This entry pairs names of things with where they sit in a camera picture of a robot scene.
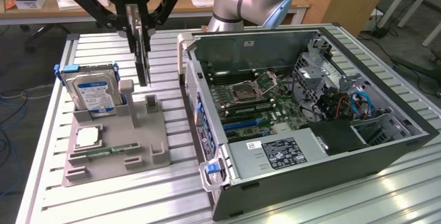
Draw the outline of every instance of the cardboard box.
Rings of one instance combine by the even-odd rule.
[[[47,0],[14,0],[19,9],[42,9]]]

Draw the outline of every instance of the floor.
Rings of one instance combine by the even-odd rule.
[[[392,1],[381,0],[380,8],[387,10]],[[403,2],[396,15],[411,1],[406,0]],[[397,28],[395,24],[392,25],[399,32],[399,37],[388,35],[383,39],[376,39],[376,41],[391,55],[400,56],[428,68],[434,67],[434,63],[430,62],[434,55],[431,50],[422,46],[422,42],[438,26],[440,20],[441,13],[422,6],[404,28]],[[208,23],[208,18],[192,20],[170,19],[164,29],[197,28]],[[93,22],[67,24],[66,27],[73,33],[78,34],[107,32],[103,28],[97,28]],[[59,63],[62,57],[66,35],[58,30],[50,31],[34,44],[37,52],[29,54],[23,51],[23,41],[30,33],[35,32],[39,28],[39,25],[31,25],[31,31],[26,33],[18,26],[11,26],[7,34],[0,35],[0,92],[10,89],[27,89],[54,82],[53,68]],[[371,37],[369,34],[363,34],[363,36],[365,38]],[[391,63],[380,47],[372,41],[363,42],[379,57]],[[435,39],[432,48],[441,50],[441,36]],[[397,71],[416,85],[415,74],[403,67],[397,68]],[[424,76],[422,87],[427,91],[435,92],[438,90],[436,82]],[[45,88],[35,91],[31,97],[49,93],[51,93],[51,88]],[[428,98],[441,106],[440,99],[432,96],[428,96]],[[22,104],[23,100],[17,99],[9,102]],[[27,116],[11,130],[7,130],[10,140],[15,144],[19,153],[23,179],[13,194],[0,197],[0,223],[15,223],[49,102],[50,98],[30,100],[27,103]],[[5,119],[15,110],[11,106],[0,104],[0,119]],[[5,160],[5,154],[0,154],[0,162]],[[17,182],[18,175],[18,164],[14,156],[11,156],[9,162],[0,168],[0,195]]]

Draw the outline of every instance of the white table leg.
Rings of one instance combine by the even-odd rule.
[[[399,27],[406,26],[411,16],[414,15],[415,11],[418,10],[419,6],[422,5],[424,0],[416,0],[410,11],[407,12],[407,15],[404,16],[404,18],[401,19],[400,23],[399,23]]]
[[[388,22],[388,20],[389,20],[389,18],[391,18],[391,16],[392,16],[395,10],[397,9],[399,4],[400,4],[401,1],[403,1],[403,0],[395,0],[395,1],[393,1],[393,3],[392,3],[392,5],[391,5],[391,7],[389,7],[389,9],[388,9],[388,11],[387,11],[384,17],[383,17],[381,20],[380,20],[379,28],[381,28],[381,27],[385,26],[385,24],[387,24],[387,22]]]
[[[439,26],[435,28],[434,32],[431,33],[431,35],[428,36],[428,38],[426,39],[426,41],[423,42],[423,46],[427,47],[430,46],[431,42],[434,41],[435,37],[441,33],[441,22],[439,24]]]
[[[304,21],[304,17],[305,17],[305,13],[307,13],[307,8],[299,8],[293,19],[292,19],[292,24],[301,24]]]

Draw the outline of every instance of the hard drive label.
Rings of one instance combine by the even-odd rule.
[[[307,162],[293,137],[263,143],[263,148],[276,170]]]
[[[78,84],[78,88],[86,107],[91,112],[109,112],[116,108],[113,96],[106,92],[107,82]]]

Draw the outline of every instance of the warning label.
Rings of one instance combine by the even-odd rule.
[[[305,155],[293,137],[263,143],[273,169],[281,169],[307,162]]]

